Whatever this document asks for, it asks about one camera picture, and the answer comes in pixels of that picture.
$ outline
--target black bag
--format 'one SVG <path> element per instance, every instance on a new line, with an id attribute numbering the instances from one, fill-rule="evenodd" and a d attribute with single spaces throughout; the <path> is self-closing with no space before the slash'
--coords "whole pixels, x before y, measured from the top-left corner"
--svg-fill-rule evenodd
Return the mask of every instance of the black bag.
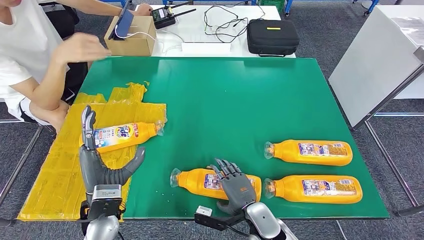
<path id="1" fill-rule="evenodd" d="M 253 19 L 247 25 L 247 46 L 252 54 L 290 55 L 298 45 L 299 35 L 291 21 Z"/>

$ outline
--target orange bottle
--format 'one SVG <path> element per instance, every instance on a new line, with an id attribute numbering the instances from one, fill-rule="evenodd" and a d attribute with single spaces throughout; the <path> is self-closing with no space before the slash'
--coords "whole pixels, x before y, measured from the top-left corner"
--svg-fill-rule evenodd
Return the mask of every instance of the orange bottle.
<path id="1" fill-rule="evenodd" d="M 344 141 L 285 140 L 266 142 L 266 159 L 272 157 L 289 163 L 345 166 L 352 161 L 351 146 Z"/>
<path id="2" fill-rule="evenodd" d="M 359 181 L 353 176 L 292 175 L 280 180 L 265 179 L 265 197 L 290 202 L 354 204 L 362 199 Z"/>
<path id="3" fill-rule="evenodd" d="M 99 153 L 105 153 L 132 145 L 142 144 L 156 135 L 164 134 L 161 121 L 155 123 L 134 122 L 95 129 L 94 143 Z"/>
<path id="4" fill-rule="evenodd" d="M 257 176 L 247 175 L 256 192 L 256 201 L 261 199 L 261 179 Z M 171 172 L 169 183 L 172 188 L 180 186 L 192 194 L 228 200 L 226 193 L 221 187 L 221 182 L 212 169 L 196 168 L 191 171 L 180 171 L 175 168 Z"/>

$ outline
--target bottle cap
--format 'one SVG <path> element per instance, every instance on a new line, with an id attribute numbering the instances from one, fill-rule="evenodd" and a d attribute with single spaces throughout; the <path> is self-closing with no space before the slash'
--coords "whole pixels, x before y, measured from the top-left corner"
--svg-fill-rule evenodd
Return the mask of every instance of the bottle cap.
<path id="1" fill-rule="evenodd" d="M 169 185 L 171 188 L 178 187 L 178 176 L 181 171 L 178 168 L 174 168 L 171 172 L 171 176 L 169 177 Z"/>
<path id="2" fill-rule="evenodd" d="M 265 146 L 263 148 L 263 155 L 266 159 L 270 159 L 274 157 L 275 154 L 275 147 L 274 144 L 270 143 L 269 141 L 265 142 Z"/>
<path id="3" fill-rule="evenodd" d="M 269 178 L 263 181 L 263 190 L 265 191 L 264 195 L 267 199 L 276 196 L 276 184 Z"/>
<path id="4" fill-rule="evenodd" d="M 164 135 L 164 124 L 161 120 L 158 120 L 154 123 L 154 126 L 156 127 L 156 135 L 163 136 Z"/>

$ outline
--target walkie-talkie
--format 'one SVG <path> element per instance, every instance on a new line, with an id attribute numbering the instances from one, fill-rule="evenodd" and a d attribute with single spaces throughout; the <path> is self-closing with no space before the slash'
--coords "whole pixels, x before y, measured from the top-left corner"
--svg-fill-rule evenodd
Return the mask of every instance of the walkie-talkie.
<path id="1" fill-rule="evenodd" d="M 169 25 L 175 24 L 176 20 L 175 18 L 184 14 L 188 14 L 191 13 L 193 11 L 196 11 L 196 8 L 185 11 L 185 12 L 181 12 L 178 14 L 174 14 L 172 9 L 177 8 L 179 6 L 183 6 L 183 5 L 187 5 L 187 4 L 192 4 L 193 1 L 188 1 L 188 2 L 184 2 L 178 5 L 175 5 L 173 7 L 170 7 L 168 5 L 159 8 L 159 9 L 155 9 L 151 11 L 151 16 L 153 17 L 153 22 L 154 22 L 154 26 L 156 27 L 156 29 L 161 29 L 164 27 L 167 27 Z"/>

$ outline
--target bottle label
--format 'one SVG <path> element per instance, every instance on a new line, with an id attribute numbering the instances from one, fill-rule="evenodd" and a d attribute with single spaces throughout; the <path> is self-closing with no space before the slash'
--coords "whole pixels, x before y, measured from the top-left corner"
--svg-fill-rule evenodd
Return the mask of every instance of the bottle label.
<path id="1" fill-rule="evenodd" d="M 357 194 L 354 181 L 302 180 L 305 196 L 352 196 Z"/>
<path id="2" fill-rule="evenodd" d="M 300 155 L 303 156 L 330 156 L 345 157 L 348 155 L 346 146 L 341 143 L 318 145 L 310 142 L 299 143 Z"/>
<path id="3" fill-rule="evenodd" d="M 139 136 L 136 123 L 99 128 L 94 130 L 94 142 L 97 148 L 112 146 L 127 141 L 132 135 Z"/>
<path id="4" fill-rule="evenodd" d="M 252 184 L 253 188 L 255 188 L 255 179 L 254 178 L 247 178 L 250 181 L 250 184 Z M 204 188 L 205 189 L 215 189 L 219 190 L 222 189 L 221 187 L 221 181 L 218 175 L 216 174 L 206 174 L 204 176 Z"/>

